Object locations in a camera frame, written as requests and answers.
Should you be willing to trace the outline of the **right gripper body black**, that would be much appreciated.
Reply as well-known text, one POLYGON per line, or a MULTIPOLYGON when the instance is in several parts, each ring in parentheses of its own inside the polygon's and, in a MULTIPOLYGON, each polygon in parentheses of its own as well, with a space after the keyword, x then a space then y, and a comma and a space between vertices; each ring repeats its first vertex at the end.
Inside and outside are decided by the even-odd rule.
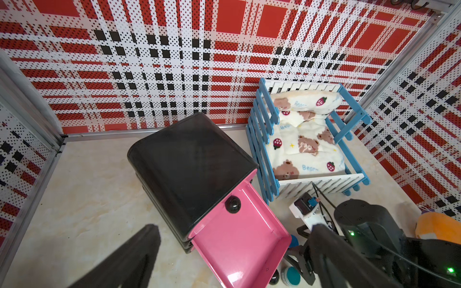
POLYGON ((288 248, 284 255, 284 259, 293 266, 300 276, 308 285, 313 285, 316 280, 313 261, 310 256, 308 227, 304 224, 297 228, 297 233, 306 239, 303 245, 288 248))

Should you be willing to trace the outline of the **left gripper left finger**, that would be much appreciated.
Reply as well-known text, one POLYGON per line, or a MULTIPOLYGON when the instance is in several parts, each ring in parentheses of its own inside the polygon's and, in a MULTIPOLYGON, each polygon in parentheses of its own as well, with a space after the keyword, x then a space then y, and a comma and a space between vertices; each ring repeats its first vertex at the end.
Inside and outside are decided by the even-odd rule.
POLYGON ((72 288, 146 288, 161 245, 159 229, 148 224, 72 288))

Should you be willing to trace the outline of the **blue paint can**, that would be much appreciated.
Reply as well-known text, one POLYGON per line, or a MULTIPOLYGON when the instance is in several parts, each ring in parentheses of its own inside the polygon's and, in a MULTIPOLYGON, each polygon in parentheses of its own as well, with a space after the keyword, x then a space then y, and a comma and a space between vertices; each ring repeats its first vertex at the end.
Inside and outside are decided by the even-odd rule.
POLYGON ((298 246, 299 246, 298 239, 296 238, 295 235, 291 235, 291 243, 289 245, 289 248, 294 248, 294 247, 298 247, 298 246))

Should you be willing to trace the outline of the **pink drawer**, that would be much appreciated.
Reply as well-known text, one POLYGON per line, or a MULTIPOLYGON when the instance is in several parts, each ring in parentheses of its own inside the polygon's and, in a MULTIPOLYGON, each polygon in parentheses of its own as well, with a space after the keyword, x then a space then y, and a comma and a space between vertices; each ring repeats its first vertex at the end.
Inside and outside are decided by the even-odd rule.
POLYGON ((217 204, 189 237, 224 288, 266 287, 292 241, 248 181, 217 204))

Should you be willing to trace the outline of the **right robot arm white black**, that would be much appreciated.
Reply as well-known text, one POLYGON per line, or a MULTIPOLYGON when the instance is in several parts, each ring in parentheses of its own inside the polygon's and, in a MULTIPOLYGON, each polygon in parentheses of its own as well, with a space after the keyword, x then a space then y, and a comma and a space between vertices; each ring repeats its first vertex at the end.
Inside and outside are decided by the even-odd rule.
POLYGON ((323 288, 458 288, 461 246, 406 236, 383 206, 351 199, 336 206, 342 235, 313 226, 304 245, 285 259, 323 288))

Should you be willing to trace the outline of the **teal paint can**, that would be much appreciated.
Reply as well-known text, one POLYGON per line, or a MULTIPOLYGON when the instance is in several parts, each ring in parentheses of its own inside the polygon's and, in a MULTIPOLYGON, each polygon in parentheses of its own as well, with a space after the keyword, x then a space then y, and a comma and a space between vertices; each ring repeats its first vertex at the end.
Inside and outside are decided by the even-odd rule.
POLYGON ((301 282, 301 276, 293 266, 285 267, 280 274, 280 279, 288 287, 296 287, 301 282))

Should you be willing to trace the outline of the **black pink drawer cabinet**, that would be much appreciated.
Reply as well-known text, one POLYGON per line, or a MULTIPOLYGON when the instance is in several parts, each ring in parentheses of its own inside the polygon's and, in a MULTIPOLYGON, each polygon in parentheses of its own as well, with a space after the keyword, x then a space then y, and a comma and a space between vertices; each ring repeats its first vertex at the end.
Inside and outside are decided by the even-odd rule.
POLYGON ((186 253, 198 252, 191 231, 258 164, 205 114, 189 116, 147 136, 127 158, 145 192, 186 253))

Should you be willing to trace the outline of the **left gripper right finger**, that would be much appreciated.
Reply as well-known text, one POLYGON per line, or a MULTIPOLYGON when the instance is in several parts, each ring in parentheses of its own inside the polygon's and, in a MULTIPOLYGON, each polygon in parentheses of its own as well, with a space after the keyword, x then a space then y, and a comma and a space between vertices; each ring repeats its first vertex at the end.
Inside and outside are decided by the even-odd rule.
POLYGON ((310 258, 323 288, 400 288, 327 226, 316 224, 309 236, 310 258))

